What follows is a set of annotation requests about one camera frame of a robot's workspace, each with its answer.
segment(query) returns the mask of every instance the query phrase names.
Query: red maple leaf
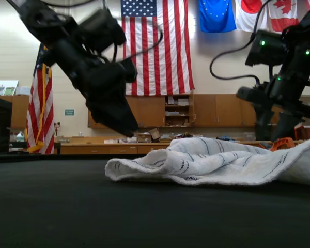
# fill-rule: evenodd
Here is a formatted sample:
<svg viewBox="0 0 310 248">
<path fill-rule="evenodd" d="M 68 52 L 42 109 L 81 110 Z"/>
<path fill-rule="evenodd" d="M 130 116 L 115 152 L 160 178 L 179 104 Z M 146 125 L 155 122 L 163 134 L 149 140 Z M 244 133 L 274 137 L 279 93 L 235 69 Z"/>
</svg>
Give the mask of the red maple leaf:
<svg viewBox="0 0 310 248">
<path fill-rule="evenodd" d="M 284 6 L 282 12 L 283 14 L 288 14 L 291 12 L 291 8 L 295 4 L 292 4 L 291 0 L 277 0 L 277 2 L 273 5 L 276 6 L 277 9 Z"/>
</svg>

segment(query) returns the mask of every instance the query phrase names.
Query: american flag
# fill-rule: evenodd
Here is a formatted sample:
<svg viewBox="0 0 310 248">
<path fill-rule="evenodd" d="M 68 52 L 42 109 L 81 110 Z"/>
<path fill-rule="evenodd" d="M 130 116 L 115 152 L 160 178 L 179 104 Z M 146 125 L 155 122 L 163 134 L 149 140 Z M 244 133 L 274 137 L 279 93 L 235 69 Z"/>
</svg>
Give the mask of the american flag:
<svg viewBox="0 0 310 248">
<path fill-rule="evenodd" d="M 46 51 L 41 44 L 31 86 L 25 136 L 29 152 L 52 154 L 55 130 L 52 69 L 43 64 L 40 58 L 40 54 Z"/>
<path fill-rule="evenodd" d="M 135 82 L 127 84 L 126 94 L 136 96 L 173 95 L 194 89 L 188 0 L 121 0 L 122 28 L 127 42 L 124 58 L 151 47 L 160 35 L 164 38 L 154 50 L 133 58 L 138 70 Z"/>
</svg>

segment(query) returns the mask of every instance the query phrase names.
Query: red circle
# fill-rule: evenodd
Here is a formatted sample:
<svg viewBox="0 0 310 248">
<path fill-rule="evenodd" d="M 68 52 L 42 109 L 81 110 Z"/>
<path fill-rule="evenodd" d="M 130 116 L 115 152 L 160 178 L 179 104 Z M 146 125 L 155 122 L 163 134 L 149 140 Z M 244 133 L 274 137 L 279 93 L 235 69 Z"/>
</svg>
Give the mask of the red circle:
<svg viewBox="0 0 310 248">
<path fill-rule="evenodd" d="M 259 13 L 262 5 L 262 0 L 241 0 L 241 8 L 248 14 Z"/>
</svg>

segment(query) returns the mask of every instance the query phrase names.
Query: white wall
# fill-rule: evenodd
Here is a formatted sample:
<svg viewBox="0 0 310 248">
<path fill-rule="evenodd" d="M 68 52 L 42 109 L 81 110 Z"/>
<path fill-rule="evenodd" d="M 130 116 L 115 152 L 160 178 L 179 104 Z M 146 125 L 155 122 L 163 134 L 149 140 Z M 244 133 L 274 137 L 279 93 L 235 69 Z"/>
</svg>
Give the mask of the white wall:
<svg viewBox="0 0 310 248">
<path fill-rule="evenodd" d="M 56 3 L 69 3 L 74 0 L 51 0 Z M 109 0 L 108 6 L 114 16 L 120 16 L 120 0 Z M 100 1 L 81 8 L 66 10 L 77 21 L 88 16 Z M 189 29 L 192 56 L 192 71 L 196 94 L 235 94 L 241 86 L 253 86 L 252 79 L 219 81 L 209 73 L 209 64 L 214 56 L 222 51 L 238 48 L 246 44 L 250 33 L 235 30 L 224 34 L 205 34 L 200 31 L 198 0 L 189 0 Z M 5 1 L 0 0 L 0 80 L 19 80 L 20 86 L 31 86 L 32 75 L 39 48 L 39 42 L 27 31 L 17 13 Z M 244 65 L 248 49 L 227 55 L 214 65 L 214 71 L 222 76 L 255 74 L 261 80 L 268 79 L 265 66 L 250 68 Z M 54 117 L 61 122 L 60 135 L 76 136 L 79 131 L 84 136 L 116 135 L 113 131 L 92 130 L 87 127 L 87 108 L 81 94 L 76 91 L 59 67 L 53 67 Z M 75 116 L 64 116 L 65 109 L 75 109 Z M 224 130 L 203 130 L 208 136 L 217 136 Z"/>
</svg>

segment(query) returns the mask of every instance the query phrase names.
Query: orange object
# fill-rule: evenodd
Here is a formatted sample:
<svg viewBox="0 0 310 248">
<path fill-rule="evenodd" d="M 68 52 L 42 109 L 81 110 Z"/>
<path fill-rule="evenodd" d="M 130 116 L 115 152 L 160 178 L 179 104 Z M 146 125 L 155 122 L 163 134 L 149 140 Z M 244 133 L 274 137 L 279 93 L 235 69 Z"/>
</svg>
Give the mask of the orange object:
<svg viewBox="0 0 310 248">
<path fill-rule="evenodd" d="M 309 140 L 310 139 L 310 126 L 297 126 L 295 127 L 296 140 Z"/>
<path fill-rule="evenodd" d="M 295 147 L 294 141 L 292 138 L 281 138 L 275 141 L 270 149 L 270 151 L 277 151 L 281 149 L 288 149 Z"/>
</svg>

